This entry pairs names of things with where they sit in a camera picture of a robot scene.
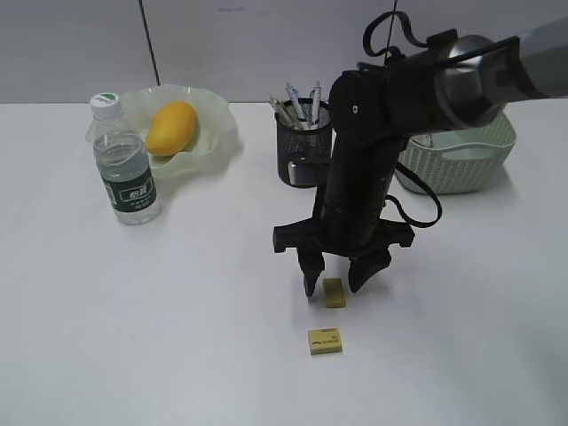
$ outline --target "white bottle cap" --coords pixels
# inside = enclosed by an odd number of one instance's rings
[[[114,93],[100,93],[91,98],[91,111],[96,120],[108,120],[122,116],[122,103]]]

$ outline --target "white wall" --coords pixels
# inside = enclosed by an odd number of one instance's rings
[[[289,79],[325,93],[365,57],[365,26],[393,0],[144,0],[163,83],[232,101],[284,97]],[[155,85],[137,0],[4,0],[0,102],[84,102]],[[497,40],[568,15],[565,0],[399,0],[425,40],[458,28]],[[386,43],[388,22],[374,47]],[[394,41],[412,52],[395,26]]]
[[[85,102],[154,86],[136,0],[3,0],[0,102]]]
[[[327,91],[364,59],[365,26],[393,0],[145,0],[162,83],[205,87],[231,101],[284,96],[289,79]],[[386,43],[388,28],[377,32]]]

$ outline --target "basket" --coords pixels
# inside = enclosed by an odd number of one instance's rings
[[[504,162],[517,135],[504,113],[478,129],[413,137],[398,160],[416,173],[434,193],[468,193],[482,189]],[[396,172],[406,189],[424,193]]]

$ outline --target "black mesh pen holder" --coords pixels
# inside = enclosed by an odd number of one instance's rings
[[[312,100],[299,99],[308,122],[312,118]],[[284,103],[288,113],[296,117],[291,101]],[[312,188],[325,181],[331,158],[331,122],[327,103],[319,103],[318,128],[297,130],[276,119],[276,146],[278,155],[278,176],[287,185],[296,188]]]

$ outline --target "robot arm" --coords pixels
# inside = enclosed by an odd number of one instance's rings
[[[406,39],[426,51],[408,58],[397,48],[372,51],[373,31],[393,14]],[[404,13],[387,12],[367,28],[364,47],[370,56],[392,55],[385,67],[343,72],[332,87],[335,146],[312,218],[274,228],[275,251],[297,249],[308,296],[324,269],[322,252],[351,260],[355,292],[390,264],[391,244],[412,244],[408,223],[380,219],[411,136],[487,125],[509,102],[568,96],[568,18],[498,43],[455,30],[420,43]]]

